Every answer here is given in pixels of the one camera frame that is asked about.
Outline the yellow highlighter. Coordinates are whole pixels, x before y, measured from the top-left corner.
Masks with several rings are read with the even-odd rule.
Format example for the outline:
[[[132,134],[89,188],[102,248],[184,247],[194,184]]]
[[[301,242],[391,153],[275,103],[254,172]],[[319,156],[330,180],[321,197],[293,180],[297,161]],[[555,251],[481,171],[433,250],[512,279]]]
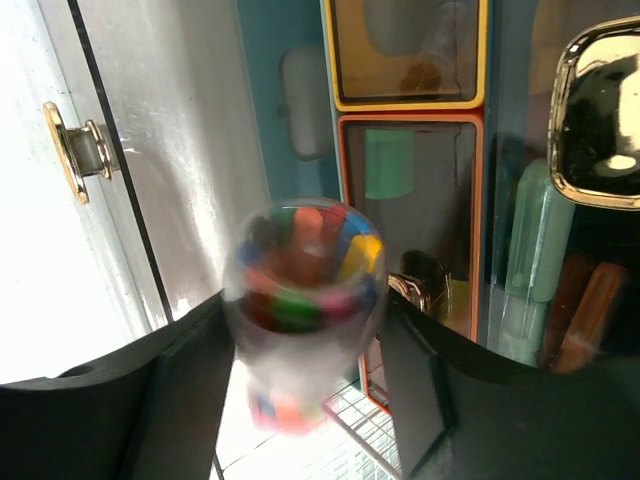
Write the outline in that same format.
[[[452,280],[449,310],[444,324],[460,335],[467,336],[470,317],[470,284],[468,281]]]

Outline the pink capped clip tube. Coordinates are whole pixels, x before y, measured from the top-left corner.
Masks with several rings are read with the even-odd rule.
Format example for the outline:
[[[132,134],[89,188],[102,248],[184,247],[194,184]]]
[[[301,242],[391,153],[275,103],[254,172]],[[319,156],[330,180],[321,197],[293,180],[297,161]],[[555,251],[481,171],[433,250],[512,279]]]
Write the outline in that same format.
[[[249,376],[251,415],[260,427],[305,433],[377,333],[384,243],[362,213],[318,197],[260,208],[233,240],[223,308]]]

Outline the dark drawer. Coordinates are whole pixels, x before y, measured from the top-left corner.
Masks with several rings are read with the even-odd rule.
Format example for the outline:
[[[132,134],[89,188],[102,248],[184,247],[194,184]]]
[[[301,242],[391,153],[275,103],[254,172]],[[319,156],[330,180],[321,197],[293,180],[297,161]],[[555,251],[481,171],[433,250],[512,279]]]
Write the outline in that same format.
[[[105,197],[153,327],[219,291],[269,194],[232,1],[43,1],[74,108],[114,163]]]

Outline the green highlighter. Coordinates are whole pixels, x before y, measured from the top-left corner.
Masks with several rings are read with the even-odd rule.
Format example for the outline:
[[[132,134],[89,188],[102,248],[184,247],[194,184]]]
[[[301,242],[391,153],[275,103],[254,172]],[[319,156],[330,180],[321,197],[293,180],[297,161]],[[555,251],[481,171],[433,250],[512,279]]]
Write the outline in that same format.
[[[365,130],[365,197],[389,200],[414,188],[415,135],[409,130]]]

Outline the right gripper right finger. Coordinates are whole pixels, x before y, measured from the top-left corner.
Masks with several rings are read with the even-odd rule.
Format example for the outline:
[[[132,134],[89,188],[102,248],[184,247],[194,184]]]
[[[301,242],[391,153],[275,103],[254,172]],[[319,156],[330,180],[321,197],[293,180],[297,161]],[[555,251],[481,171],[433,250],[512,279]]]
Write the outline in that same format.
[[[635,479],[639,362],[554,374],[500,356],[388,297],[380,333],[407,479]]]

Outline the small clear spray bottle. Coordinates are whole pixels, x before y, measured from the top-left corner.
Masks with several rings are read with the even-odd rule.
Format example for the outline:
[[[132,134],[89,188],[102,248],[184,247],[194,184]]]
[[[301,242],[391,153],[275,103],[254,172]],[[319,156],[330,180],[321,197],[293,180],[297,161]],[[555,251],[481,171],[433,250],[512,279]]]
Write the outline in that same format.
[[[414,56],[455,77],[457,54],[477,30],[477,1],[366,1],[365,31],[377,53]]]

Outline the green capsule stapler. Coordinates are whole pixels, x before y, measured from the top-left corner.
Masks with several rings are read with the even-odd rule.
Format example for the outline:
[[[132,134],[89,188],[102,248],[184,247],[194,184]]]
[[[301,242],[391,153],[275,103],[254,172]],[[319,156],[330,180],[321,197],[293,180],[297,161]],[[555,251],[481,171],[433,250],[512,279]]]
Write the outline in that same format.
[[[544,160],[524,170],[517,185],[498,337],[498,353],[505,357],[536,364],[574,210],[575,204],[552,185]]]

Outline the small drawer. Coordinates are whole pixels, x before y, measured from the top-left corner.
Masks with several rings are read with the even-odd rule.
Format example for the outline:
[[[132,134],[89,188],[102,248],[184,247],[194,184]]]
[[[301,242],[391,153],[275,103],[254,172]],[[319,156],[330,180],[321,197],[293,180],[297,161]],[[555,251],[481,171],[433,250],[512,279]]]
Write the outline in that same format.
[[[471,110],[485,99],[487,1],[325,1],[341,112]]]
[[[389,200],[365,197],[365,130],[415,135],[414,188]],[[376,226],[389,285],[445,325],[451,281],[470,284],[470,327],[478,338],[481,276],[483,122],[473,113],[347,114],[338,121],[346,203]]]

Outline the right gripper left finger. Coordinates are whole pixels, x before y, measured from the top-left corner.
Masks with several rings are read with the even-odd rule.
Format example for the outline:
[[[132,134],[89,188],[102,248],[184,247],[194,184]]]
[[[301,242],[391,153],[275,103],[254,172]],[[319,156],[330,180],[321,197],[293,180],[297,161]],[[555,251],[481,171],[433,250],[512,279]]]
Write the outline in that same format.
[[[233,358],[215,295],[56,378],[3,385],[2,478],[209,478]]]

